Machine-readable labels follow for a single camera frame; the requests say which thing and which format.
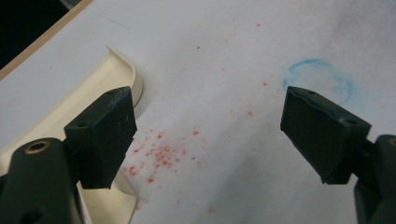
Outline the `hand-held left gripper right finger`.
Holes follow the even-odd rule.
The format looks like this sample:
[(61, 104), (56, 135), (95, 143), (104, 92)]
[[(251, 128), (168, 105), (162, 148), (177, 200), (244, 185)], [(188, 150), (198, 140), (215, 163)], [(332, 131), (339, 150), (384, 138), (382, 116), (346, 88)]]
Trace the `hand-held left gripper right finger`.
[(326, 184), (348, 182), (350, 160), (370, 129), (368, 122), (314, 91), (287, 88), (280, 130)]

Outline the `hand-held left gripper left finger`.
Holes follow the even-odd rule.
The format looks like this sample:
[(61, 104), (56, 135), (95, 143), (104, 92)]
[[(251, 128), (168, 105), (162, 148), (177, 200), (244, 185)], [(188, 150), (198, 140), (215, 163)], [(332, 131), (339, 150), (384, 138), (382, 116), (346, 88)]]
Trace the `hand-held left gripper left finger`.
[(131, 88), (107, 91), (65, 127), (84, 189), (109, 189), (137, 131)]

